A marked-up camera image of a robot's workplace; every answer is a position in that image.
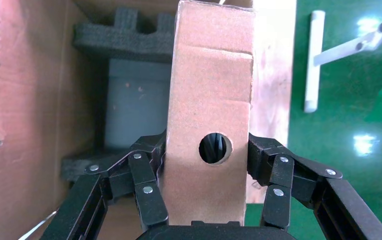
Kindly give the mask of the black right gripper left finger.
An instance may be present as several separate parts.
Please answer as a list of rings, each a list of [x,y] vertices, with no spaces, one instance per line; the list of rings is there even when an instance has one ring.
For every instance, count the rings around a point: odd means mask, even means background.
[[[144,232],[166,225],[168,212],[156,176],[165,144],[165,132],[142,136],[127,151],[87,166],[41,239],[97,239],[108,207],[130,193],[134,194]]]

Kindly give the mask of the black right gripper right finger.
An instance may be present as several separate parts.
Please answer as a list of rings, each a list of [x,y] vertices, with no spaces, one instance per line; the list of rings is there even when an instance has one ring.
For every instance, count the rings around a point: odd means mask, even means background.
[[[328,240],[382,240],[382,223],[340,171],[249,135],[247,172],[266,187],[260,224],[286,232],[291,200],[311,209]]]

